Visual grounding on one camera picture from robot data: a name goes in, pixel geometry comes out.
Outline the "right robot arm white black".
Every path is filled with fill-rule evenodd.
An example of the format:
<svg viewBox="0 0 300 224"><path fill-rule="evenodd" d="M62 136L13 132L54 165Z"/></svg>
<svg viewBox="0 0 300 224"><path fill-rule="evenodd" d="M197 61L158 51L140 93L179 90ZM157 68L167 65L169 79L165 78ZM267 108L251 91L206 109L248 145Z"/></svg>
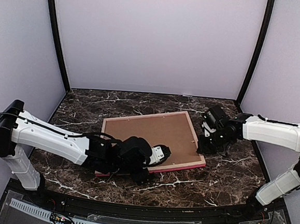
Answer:
<svg viewBox="0 0 300 224"><path fill-rule="evenodd" d="M253 220L263 206L300 189L300 123L249 113L229 117L216 105L203 113L201 129L198 153L218 153L238 140L254 141L261 150L270 182L249 196L247 205L241 209L245 220Z"/></svg>

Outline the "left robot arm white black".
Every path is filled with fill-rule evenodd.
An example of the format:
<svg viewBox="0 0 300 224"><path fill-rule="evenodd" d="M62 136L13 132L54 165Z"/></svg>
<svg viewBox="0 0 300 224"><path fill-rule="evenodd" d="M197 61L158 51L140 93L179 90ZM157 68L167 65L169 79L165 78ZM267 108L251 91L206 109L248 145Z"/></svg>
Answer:
<svg viewBox="0 0 300 224"><path fill-rule="evenodd" d="M148 176L148 168L159 163L157 149L143 138L124 141L108 134L76 134L37 119L15 100L0 112L0 158L9 166L25 190L39 205L50 201L45 179L25 155L23 145L61 156L86 169L104 174L127 172L135 182Z"/></svg>

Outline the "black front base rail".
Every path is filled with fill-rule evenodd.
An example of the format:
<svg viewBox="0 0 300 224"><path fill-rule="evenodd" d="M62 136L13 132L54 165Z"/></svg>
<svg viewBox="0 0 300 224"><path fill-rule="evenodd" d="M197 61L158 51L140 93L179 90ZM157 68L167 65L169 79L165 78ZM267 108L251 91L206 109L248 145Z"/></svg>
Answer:
<svg viewBox="0 0 300 224"><path fill-rule="evenodd" d="M47 198L54 200L44 204L37 204L33 197L28 197L20 182L11 178L0 199L0 207L6 203L10 192L22 197L28 203L54 209L56 212L70 216L100 215L114 218L139 219L151 221L178 221L178 222L201 222L202 224L239 224L246 221L262 219L260 212L252 218L241 215L245 205L231 205L222 207L153 207L140 205L126 205L120 203L108 203L102 201L89 200L81 197L74 197L64 193L54 192L46 189Z"/></svg>

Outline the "left black corner post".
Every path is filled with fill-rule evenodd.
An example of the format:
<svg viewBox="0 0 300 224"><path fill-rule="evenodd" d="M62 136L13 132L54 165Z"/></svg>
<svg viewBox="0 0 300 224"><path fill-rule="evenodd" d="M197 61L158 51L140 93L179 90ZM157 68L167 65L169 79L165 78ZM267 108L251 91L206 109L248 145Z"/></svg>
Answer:
<svg viewBox="0 0 300 224"><path fill-rule="evenodd" d="M49 10L49 19L50 19L50 25L52 31L52 38L54 42L56 58L58 60L57 63L59 66L59 71L61 74L61 79L62 79L65 93L68 93L71 88L69 84L68 74L66 71L65 60L63 57L64 55L62 51L63 48L61 46L60 32L59 32L58 19L57 19L58 15L56 14L55 0L48 0L48 10Z"/></svg>

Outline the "black corner post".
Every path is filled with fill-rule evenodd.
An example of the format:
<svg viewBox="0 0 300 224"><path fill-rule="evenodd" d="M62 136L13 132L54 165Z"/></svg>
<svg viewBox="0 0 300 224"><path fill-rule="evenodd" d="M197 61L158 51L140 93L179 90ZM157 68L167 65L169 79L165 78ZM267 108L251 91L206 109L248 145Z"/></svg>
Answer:
<svg viewBox="0 0 300 224"><path fill-rule="evenodd" d="M270 24L270 19L272 18L272 13L274 9L275 0L267 0L266 8L264 11L264 17L262 20L261 28L259 31L259 35L255 44L255 48L253 51L253 55L251 56L251 61L249 67L247 69L244 81L241 85L241 89L239 90L239 94L236 98L236 104L238 107L241 106L243 99L246 95L246 92L251 83L251 79L253 77L254 71L256 69L257 63L259 61L259 57L261 55L261 51L263 49L263 44L267 35L268 27Z"/></svg>
<svg viewBox="0 0 300 224"><path fill-rule="evenodd" d="M54 42L56 58L58 60L57 63L59 66L59 71L61 74L61 79L62 79L65 93L68 93L71 88L69 84L68 74L66 71L65 60L63 57L64 55L62 51L63 48L61 46L60 32L59 32L58 19L57 19L58 15L56 14L55 0L48 0L48 10L49 10L49 19L50 19L50 25L52 31L52 38Z"/></svg>

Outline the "right black corner post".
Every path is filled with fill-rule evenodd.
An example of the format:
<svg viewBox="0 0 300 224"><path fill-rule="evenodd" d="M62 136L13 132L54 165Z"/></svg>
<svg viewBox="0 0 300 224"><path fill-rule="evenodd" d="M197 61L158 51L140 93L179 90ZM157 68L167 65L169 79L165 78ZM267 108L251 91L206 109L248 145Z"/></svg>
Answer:
<svg viewBox="0 0 300 224"><path fill-rule="evenodd" d="M246 95L246 92L251 83L251 79L253 77L254 71L256 69L257 63L259 61L259 57L261 55L261 51L263 49L263 44L267 35L268 27L270 24L270 19L272 18L272 13L274 9L275 0L267 0L266 8L264 11L264 17L262 20L261 28L259 31L259 35L255 44L255 48L253 51L253 55L251 56L251 61L249 67L247 69L244 81L241 85L241 89L239 90L239 94L236 98L236 104L238 107L241 106L243 99Z"/></svg>

